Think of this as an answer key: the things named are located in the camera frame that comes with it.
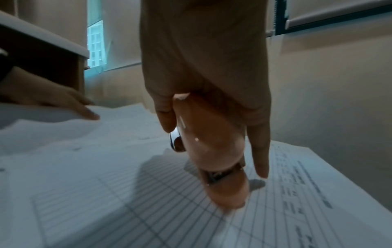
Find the finger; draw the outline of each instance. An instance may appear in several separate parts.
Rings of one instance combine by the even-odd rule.
[[[80,102],[83,105],[94,105],[93,101],[82,95],[80,92],[77,92],[76,90],[72,89],[69,91],[69,94],[74,97],[78,102]]]
[[[62,107],[67,107],[82,117],[89,119],[89,120],[99,120],[100,116],[97,115],[96,113],[92,112],[89,110],[86,106],[75,100],[74,98],[69,98],[69,100],[66,102],[65,106]]]
[[[270,162],[270,122],[248,126],[247,134],[252,147],[252,156],[256,173],[262,178],[268,178]]]
[[[154,100],[156,115],[163,130],[167,133],[172,132],[177,126],[176,114],[173,110],[173,96],[168,97],[148,92]]]

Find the human hand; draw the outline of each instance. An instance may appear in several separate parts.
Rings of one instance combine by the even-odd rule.
[[[68,108],[82,117],[98,120],[85,105],[93,104],[76,90],[14,67],[0,82],[0,95],[23,105],[51,105]]]
[[[145,86],[166,132],[176,127],[174,94],[197,92],[245,134],[256,172],[269,172],[271,94],[266,1],[142,1]]]

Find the paper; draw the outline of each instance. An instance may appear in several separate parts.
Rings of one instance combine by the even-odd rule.
[[[154,115],[94,110],[0,130],[0,247],[392,247],[392,214],[308,148],[272,142],[261,180],[247,143],[252,192],[224,215]]]

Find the hand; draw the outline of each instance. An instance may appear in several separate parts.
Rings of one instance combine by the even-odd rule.
[[[245,134],[256,172],[269,172],[271,94],[265,42],[267,1],[142,1],[145,86],[166,132],[174,94],[198,92]]]
[[[0,95],[23,105],[52,105],[69,108],[82,117],[98,120],[85,105],[93,104],[76,90],[14,67],[0,82]]]

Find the white paper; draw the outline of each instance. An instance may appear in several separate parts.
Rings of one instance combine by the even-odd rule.
[[[392,247],[392,214],[308,148],[272,142],[263,181],[247,144],[253,191],[224,215],[156,116],[94,110],[102,121],[14,114],[0,130],[0,247]]]

